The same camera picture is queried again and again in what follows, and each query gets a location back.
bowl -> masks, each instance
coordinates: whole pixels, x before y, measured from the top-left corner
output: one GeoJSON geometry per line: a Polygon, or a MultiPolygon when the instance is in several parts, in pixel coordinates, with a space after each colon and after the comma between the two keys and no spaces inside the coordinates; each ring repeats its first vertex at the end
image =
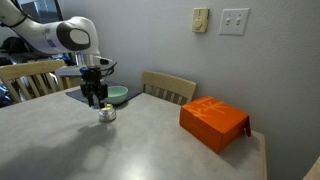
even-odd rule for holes
{"type": "Polygon", "coordinates": [[[108,97],[105,99],[108,104],[120,104],[126,100],[128,96],[128,88],[124,86],[108,87],[108,97]]]}

gray table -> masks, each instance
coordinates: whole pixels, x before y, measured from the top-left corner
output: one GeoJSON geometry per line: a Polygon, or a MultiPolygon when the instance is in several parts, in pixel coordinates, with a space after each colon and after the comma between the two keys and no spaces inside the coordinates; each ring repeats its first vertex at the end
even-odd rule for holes
{"type": "Polygon", "coordinates": [[[104,124],[64,91],[2,108],[0,179],[263,179],[263,135],[241,136],[216,154],[180,127],[179,113],[141,94],[104,124]]]}

chair backrest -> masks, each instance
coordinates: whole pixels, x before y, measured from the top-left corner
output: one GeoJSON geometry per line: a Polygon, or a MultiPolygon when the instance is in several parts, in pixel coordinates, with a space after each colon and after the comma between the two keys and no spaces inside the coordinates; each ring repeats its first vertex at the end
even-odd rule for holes
{"type": "Polygon", "coordinates": [[[197,84],[176,76],[159,72],[144,71],[141,90],[144,93],[183,105],[192,100],[197,84]]]}
{"type": "Polygon", "coordinates": [[[52,74],[65,66],[63,60],[47,60],[0,67],[0,79],[15,102],[47,95],[69,88],[64,78],[52,74]]]}

orange box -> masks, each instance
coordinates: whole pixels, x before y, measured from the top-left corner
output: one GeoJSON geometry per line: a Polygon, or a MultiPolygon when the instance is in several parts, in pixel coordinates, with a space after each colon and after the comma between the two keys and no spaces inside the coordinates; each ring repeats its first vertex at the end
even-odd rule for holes
{"type": "Polygon", "coordinates": [[[251,135],[249,115],[210,96],[181,107],[180,125],[219,153],[239,135],[251,135]]]}

